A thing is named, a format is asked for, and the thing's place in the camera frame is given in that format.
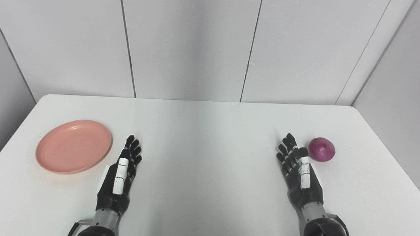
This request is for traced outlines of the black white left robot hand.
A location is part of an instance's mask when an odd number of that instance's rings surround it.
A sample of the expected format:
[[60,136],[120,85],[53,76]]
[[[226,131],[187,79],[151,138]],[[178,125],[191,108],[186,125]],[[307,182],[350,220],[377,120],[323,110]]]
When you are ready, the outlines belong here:
[[112,164],[97,193],[96,210],[110,209],[122,216],[128,209],[129,192],[141,162],[142,149],[134,135],[130,135],[117,161]]

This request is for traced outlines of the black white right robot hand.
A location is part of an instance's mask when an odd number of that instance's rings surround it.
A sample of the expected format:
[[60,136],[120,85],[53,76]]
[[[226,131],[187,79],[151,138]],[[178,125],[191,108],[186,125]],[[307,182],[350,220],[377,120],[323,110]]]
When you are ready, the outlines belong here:
[[282,139],[278,149],[276,157],[279,160],[292,205],[301,209],[308,203],[323,204],[323,189],[309,162],[308,149],[298,147],[291,133]]

